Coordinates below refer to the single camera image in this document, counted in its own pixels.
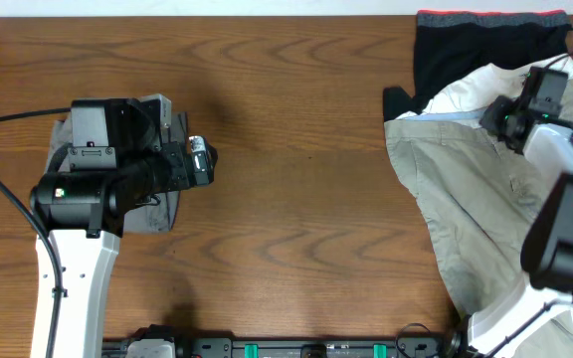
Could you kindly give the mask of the khaki beige shorts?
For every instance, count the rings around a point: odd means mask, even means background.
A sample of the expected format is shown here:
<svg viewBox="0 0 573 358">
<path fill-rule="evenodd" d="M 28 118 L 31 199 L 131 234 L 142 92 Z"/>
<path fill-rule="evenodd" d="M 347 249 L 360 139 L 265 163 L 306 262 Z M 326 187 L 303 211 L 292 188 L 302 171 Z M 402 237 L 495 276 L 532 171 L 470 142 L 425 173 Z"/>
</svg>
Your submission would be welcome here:
<svg viewBox="0 0 573 358">
<path fill-rule="evenodd" d="M 560 116 L 573 123 L 569 87 Z M 521 274 L 523 242 L 550 191 L 523 155 L 479 122 L 471 127 L 395 118 L 384 125 L 391 164 L 417 201 L 463 322 L 491 305 Z M 514 356 L 573 357 L 573 310 L 539 328 Z"/>
</svg>

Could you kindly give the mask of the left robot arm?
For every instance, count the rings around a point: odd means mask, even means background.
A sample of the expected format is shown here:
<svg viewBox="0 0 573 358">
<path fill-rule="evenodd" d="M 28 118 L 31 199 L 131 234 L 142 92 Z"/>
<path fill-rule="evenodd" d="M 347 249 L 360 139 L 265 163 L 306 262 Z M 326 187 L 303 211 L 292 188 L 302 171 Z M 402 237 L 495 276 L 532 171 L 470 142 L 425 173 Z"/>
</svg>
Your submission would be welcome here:
<svg viewBox="0 0 573 358">
<path fill-rule="evenodd" d="M 214 180 L 218 154 L 161 94 L 73 101 L 31 192 L 38 239 L 34 357 L 98 357 L 124 233 L 166 233 L 180 194 Z"/>
</svg>

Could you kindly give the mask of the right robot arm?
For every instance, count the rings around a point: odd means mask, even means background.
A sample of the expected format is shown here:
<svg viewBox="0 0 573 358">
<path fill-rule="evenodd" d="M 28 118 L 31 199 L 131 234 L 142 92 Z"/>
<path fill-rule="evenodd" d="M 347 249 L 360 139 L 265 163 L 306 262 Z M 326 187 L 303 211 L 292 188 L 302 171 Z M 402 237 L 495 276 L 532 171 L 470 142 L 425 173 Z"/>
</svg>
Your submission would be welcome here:
<svg viewBox="0 0 573 358">
<path fill-rule="evenodd" d="M 447 357 L 511 357 L 548 321 L 573 310 L 573 123 L 560 116 L 567 82 L 564 72 L 534 67 L 521 95 L 499 96 L 479 122 L 523 155 L 550 191 L 523 242 L 521 274 L 445 341 Z"/>
</svg>

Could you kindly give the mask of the folded grey shorts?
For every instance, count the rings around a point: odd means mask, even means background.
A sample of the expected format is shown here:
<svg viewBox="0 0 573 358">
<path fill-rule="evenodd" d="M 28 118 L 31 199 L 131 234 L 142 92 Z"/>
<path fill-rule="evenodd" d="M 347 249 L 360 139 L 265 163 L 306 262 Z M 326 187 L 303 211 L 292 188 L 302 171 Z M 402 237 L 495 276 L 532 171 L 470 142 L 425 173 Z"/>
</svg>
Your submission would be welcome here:
<svg viewBox="0 0 573 358">
<path fill-rule="evenodd" d="M 170 139 L 184 143 L 188 129 L 187 114 L 172 114 Z M 59 150 L 72 142 L 72 124 L 69 116 L 65 120 L 54 122 L 50 138 L 50 148 L 45 171 L 57 168 L 58 172 L 69 172 L 68 155 L 58 159 Z M 159 204 L 151 201 L 151 206 L 144 206 L 129 211 L 124 218 L 123 231 L 136 234 L 159 234 L 172 230 L 180 200 L 178 191 L 158 194 Z"/>
</svg>

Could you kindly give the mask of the white printed t-shirt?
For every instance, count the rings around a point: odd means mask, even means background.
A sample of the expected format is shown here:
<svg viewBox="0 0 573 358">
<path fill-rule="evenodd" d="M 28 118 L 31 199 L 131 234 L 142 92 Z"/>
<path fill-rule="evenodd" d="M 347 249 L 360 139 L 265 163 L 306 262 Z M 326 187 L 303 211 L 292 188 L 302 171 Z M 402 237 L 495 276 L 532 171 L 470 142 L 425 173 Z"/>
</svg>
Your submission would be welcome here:
<svg viewBox="0 0 573 358">
<path fill-rule="evenodd" d="M 506 95 L 510 98 L 518 97 L 531 68 L 543 68 L 553 61 L 556 63 L 550 69 L 567 73 L 569 86 L 573 85 L 573 59 L 571 57 L 563 58 L 560 55 L 525 65 L 516 70 L 506 70 L 489 64 L 441 89 L 429 100 L 424 109 L 408 110 L 397 115 L 396 119 L 447 121 L 478 127 L 478 121 L 483 112 L 499 95 Z"/>
</svg>

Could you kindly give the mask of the black garment with red trim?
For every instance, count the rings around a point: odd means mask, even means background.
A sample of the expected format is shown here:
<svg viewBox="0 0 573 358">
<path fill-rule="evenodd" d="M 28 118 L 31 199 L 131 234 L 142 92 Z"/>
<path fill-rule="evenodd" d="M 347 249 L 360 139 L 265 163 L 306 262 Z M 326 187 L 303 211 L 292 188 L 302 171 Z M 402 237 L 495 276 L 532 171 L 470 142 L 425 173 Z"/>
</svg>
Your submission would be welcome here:
<svg viewBox="0 0 573 358">
<path fill-rule="evenodd" d="M 382 92 L 383 119 L 418 113 L 447 85 L 488 64 L 514 70 L 568 52 L 573 30 L 562 10 L 501 13 L 421 10 L 414 44 L 413 96 L 400 87 Z"/>
</svg>

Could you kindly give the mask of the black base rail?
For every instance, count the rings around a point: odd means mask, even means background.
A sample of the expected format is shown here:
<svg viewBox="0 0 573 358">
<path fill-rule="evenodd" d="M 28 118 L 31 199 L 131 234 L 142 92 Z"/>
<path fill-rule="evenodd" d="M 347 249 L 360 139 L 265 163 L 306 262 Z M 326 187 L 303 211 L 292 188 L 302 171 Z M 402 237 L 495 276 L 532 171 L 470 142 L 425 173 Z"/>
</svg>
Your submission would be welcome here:
<svg viewBox="0 0 573 358">
<path fill-rule="evenodd" d="M 238 339 L 183 336 L 170 326 L 150 325 L 123 339 L 106 339 L 102 358 L 452 358 L 474 357 L 462 335 L 403 333 L 381 339 Z"/>
</svg>

